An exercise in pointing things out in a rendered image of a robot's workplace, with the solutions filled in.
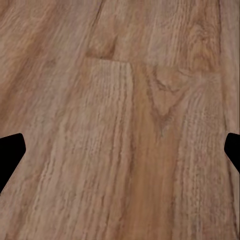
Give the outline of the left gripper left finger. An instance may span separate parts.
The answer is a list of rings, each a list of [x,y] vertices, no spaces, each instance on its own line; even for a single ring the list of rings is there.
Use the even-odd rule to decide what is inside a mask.
[[[26,153],[22,133],[0,138],[0,193]]]

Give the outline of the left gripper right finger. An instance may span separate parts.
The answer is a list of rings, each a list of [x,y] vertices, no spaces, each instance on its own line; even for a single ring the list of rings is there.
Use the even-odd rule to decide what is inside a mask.
[[[240,135],[229,133],[227,135],[224,151],[240,173]]]

